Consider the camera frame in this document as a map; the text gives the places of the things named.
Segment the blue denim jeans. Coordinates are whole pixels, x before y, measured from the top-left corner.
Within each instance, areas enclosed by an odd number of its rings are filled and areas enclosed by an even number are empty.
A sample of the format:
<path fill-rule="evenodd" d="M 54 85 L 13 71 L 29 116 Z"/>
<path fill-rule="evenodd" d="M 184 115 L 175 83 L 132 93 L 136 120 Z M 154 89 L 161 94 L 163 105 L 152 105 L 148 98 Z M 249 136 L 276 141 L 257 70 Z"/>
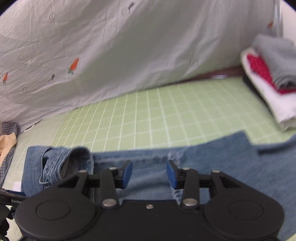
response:
<path fill-rule="evenodd" d="M 33 196 L 79 170 L 99 174 L 127 160 L 132 161 L 132 177 L 119 191 L 120 200 L 180 200 L 182 192 L 174 190 L 167 177 L 166 163 L 172 160 L 201 174 L 219 170 L 274 198 L 285 210 L 280 239 L 295 234 L 295 137 L 253 145 L 244 132 L 238 132 L 196 146 L 112 152 L 32 146 L 26 153 L 21 190 Z"/>

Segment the folded red striped garment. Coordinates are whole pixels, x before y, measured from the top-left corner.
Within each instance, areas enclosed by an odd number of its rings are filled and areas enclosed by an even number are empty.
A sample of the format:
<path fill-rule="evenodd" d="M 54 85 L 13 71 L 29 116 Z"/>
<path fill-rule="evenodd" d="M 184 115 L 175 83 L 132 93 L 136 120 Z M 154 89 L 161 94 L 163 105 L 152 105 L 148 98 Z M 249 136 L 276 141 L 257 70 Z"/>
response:
<path fill-rule="evenodd" d="M 274 90 L 276 90 L 280 94 L 288 94 L 288 93 L 294 93 L 295 88 L 288 89 L 288 88 L 282 88 L 277 89 L 276 85 L 273 82 L 273 78 L 270 74 L 269 68 L 267 67 L 265 61 L 260 56 L 255 56 L 253 54 L 247 54 L 247 61 L 250 64 L 250 68 L 252 72 L 259 75 L 261 78 L 264 79 L 266 83 L 268 83 L 270 86 L 273 87 Z"/>

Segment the folded white garment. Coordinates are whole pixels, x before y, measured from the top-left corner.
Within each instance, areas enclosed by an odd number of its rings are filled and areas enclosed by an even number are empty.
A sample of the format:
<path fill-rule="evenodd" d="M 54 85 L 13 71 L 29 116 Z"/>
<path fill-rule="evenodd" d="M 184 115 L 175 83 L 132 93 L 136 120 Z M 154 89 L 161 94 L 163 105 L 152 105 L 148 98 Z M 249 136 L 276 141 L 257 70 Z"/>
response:
<path fill-rule="evenodd" d="M 295 93 L 280 94 L 263 78 L 254 73 L 247 60 L 247 55 L 256 55 L 252 47 L 243 50 L 240 61 L 250 83 L 263 98 L 273 118 L 282 131 L 295 128 Z"/>

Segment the folded grey garment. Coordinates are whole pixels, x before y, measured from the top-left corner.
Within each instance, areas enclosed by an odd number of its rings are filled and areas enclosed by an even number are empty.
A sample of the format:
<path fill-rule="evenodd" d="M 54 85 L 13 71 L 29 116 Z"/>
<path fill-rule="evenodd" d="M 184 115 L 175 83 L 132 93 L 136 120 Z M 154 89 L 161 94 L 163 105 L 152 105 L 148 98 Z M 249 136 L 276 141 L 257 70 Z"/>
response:
<path fill-rule="evenodd" d="M 259 34 L 252 47 L 265 61 L 275 87 L 295 90 L 295 44 L 287 39 Z"/>

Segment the green grid cutting mat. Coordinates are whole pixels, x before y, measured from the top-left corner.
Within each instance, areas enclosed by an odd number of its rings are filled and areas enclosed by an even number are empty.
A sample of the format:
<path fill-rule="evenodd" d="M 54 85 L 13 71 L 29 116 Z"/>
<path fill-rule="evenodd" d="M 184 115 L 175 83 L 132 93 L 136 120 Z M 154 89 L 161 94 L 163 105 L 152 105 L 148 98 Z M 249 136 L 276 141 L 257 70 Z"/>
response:
<path fill-rule="evenodd" d="M 241 78 L 138 91 L 42 120 L 21 133 L 5 189 L 20 190 L 30 146 L 85 146 L 94 152 L 201 144 L 244 131 L 254 144 L 288 140 Z"/>

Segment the brown wooden table edge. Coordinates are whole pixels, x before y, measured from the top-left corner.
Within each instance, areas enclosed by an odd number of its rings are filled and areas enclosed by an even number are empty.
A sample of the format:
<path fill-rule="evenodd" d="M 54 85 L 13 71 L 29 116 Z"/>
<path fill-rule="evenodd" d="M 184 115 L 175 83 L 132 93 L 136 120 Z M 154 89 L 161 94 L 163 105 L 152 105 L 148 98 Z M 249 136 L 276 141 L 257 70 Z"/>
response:
<path fill-rule="evenodd" d="M 241 65 L 229 67 L 213 72 L 208 72 L 205 74 L 200 74 L 185 80 L 181 80 L 178 83 L 186 83 L 191 81 L 199 81 L 199 80 L 206 80 L 206 79 L 225 79 L 228 77 L 240 77 L 244 75 L 244 69 Z"/>

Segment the dark folded garment under pile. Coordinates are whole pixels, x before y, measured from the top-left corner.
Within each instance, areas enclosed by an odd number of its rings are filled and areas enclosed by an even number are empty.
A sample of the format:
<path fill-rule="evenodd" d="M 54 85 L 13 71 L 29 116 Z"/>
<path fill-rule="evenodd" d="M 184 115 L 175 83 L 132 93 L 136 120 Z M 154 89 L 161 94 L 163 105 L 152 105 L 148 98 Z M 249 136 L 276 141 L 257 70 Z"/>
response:
<path fill-rule="evenodd" d="M 248 89 L 256 96 L 258 97 L 260 100 L 264 101 L 262 96 L 260 95 L 260 93 L 257 91 L 257 89 L 255 88 L 255 86 L 251 83 L 250 79 L 248 78 L 247 75 L 243 75 L 243 82 L 246 84 L 246 86 L 248 87 Z"/>

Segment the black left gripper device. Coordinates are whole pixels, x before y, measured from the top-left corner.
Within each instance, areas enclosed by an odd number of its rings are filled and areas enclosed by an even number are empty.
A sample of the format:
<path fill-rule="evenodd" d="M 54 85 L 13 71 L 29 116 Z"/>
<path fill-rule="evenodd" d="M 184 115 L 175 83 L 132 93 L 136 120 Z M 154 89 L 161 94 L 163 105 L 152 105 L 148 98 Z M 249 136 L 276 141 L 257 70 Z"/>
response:
<path fill-rule="evenodd" d="M 8 219 L 14 218 L 16 207 L 25 199 L 23 192 L 1 188 L 1 240 L 9 240 L 6 236 L 10 228 Z"/>

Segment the beige cloth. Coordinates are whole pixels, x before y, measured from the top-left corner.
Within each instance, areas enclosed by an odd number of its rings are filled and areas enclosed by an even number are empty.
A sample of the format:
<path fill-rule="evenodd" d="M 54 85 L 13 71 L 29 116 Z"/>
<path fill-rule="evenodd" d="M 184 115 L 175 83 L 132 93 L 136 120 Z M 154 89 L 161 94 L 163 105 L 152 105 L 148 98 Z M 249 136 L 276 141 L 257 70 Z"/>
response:
<path fill-rule="evenodd" d="M 5 157 L 8 155 L 9 151 L 16 145 L 17 138 L 16 134 L 13 132 L 9 135 L 0 136 L 0 163 L 2 164 Z"/>

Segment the grey carrot print sheet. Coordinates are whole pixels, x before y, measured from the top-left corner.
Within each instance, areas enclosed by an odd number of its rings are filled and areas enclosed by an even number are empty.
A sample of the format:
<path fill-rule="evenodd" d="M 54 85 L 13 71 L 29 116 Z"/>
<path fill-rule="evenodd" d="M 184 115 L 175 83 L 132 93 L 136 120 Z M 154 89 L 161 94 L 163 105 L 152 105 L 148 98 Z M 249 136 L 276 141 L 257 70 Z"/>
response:
<path fill-rule="evenodd" d="M 1 14 L 1 122 L 22 129 L 235 66 L 282 34 L 280 1 L 15 1 Z"/>

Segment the navy striped cloth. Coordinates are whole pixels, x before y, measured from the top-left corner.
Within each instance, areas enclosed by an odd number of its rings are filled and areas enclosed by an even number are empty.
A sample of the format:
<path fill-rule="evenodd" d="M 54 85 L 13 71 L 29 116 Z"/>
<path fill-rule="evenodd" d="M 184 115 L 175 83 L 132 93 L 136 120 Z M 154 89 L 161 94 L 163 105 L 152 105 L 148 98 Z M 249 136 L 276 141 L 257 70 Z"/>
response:
<path fill-rule="evenodd" d="M 20 133 L 21 128 L 17 122 L 1 124 L 1 187 L 10 168 Z"/>

